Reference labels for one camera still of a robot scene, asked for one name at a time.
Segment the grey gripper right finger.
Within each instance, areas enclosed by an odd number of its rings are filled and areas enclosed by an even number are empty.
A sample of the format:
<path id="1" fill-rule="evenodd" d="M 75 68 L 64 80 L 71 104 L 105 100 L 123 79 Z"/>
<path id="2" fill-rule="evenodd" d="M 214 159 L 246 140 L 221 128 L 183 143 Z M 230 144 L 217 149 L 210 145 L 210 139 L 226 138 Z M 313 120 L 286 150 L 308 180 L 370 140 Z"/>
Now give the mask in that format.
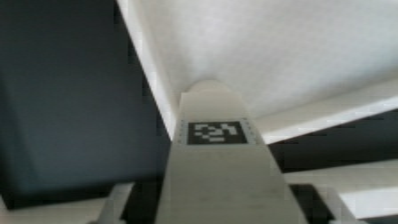
<path id="1" fill-rule="evenodd" d="M 354 217 L 334 192 L 320 192 L 311 184 L 292 184 L 290 189 L 308 224 L 368 224 Z"/>

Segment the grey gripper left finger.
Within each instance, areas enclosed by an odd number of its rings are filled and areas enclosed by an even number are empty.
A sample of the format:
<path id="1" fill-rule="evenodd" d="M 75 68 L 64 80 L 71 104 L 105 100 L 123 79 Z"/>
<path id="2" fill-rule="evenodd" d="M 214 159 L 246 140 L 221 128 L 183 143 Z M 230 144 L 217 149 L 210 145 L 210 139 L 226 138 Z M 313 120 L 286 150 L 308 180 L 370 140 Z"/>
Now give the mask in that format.
<path id="1" fill-rule="evenodd" d="M 89 224 L 127 224 L 123 211 L 135 183 L 121 183 L 114 186 L 98 219 Z"/>

